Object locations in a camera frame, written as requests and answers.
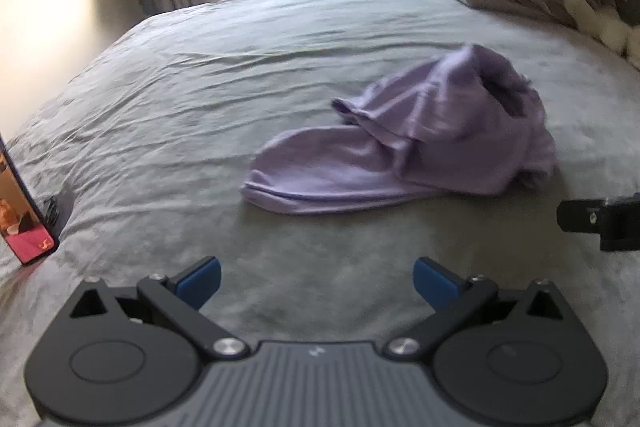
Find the wrinkled fabric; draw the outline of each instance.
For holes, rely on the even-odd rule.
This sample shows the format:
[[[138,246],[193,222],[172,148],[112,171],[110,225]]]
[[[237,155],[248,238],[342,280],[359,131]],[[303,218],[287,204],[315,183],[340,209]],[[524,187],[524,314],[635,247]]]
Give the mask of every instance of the wrinkled fabric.
[[[285,132],[255,157],[242,194],[284,214],[343,212],[445,191],[540,187],[556,165],[545,111],[501,55],[464,46],[333,102],[345,125]]]

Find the blue gripper pad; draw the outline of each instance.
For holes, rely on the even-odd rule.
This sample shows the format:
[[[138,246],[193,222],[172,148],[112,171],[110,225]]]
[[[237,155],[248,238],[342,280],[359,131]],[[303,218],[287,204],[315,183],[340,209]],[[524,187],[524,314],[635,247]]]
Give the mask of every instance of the blue gripper pad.
[[[174,294],[195,310],[202,308],[220,288],[222,266],[211,257],[175,284]]]
[[[436,311],[462,295],[466,281],[431,259],[421,257],[414,264],[414,288]]]

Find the smartphone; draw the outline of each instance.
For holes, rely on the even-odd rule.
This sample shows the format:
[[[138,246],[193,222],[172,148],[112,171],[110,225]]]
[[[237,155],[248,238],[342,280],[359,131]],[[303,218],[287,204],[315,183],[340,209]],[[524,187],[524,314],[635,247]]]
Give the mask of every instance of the smartphone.
[[[33,263],[59,247],[15,169],[0,137],[0,235],[22,264]]]

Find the bed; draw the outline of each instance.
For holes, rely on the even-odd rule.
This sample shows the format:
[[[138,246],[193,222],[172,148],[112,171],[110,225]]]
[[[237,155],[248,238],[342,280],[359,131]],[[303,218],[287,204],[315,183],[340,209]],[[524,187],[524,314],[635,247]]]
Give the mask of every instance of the bed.
[[[242,203],[255,151],[332,124],[330,100],[477,42],[540,92],[559,169],[540,193],[448,196],[334,216]],[[562,26],[456,0],[227,0],[156,16],[96,58],[9,143],[37,198],[70,188],[60,249],[19,269],[0,251],[0,425],[37,416],[24,361],[88,275],[130,285],[206,255],[223,264],[202,309],[259,339],[375,339],[430,313],[411,285],[429,255],[504,287],[554,280],[602,350],[597,426],[640,425],[640,257],[562,233],[562,198],[628,195],[640,182],[640,74]]]

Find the silver bolt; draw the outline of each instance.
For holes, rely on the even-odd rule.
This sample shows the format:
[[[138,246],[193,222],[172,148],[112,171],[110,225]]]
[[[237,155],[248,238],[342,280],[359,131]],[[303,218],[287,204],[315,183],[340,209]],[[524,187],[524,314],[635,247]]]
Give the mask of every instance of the silver bolt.
[[[246,344],[240,339],[233,337],[224,337],[223,339],[216,340],[213,344],[213,350],[225,357],[234,357],[242,353],[246,348]]]
[[[420,344],[414,339],[400,337],[389,342],[388,347],[394,355],[412,355],[420,349]]]

